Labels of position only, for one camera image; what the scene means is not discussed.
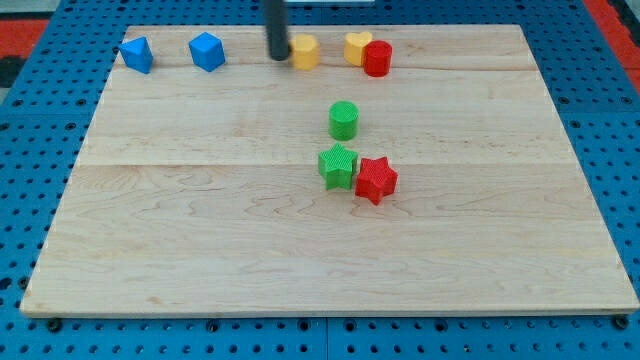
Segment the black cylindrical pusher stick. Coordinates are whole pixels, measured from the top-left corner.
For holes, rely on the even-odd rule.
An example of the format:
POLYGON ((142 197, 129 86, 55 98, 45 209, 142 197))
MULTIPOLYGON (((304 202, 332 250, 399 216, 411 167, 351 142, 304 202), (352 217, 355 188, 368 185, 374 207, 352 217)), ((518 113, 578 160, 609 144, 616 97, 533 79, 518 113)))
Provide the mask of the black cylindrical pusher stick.
POLYGON ((262 8, 269 57, 285 61, 290 54, 285 1, 263 0, 262 8))

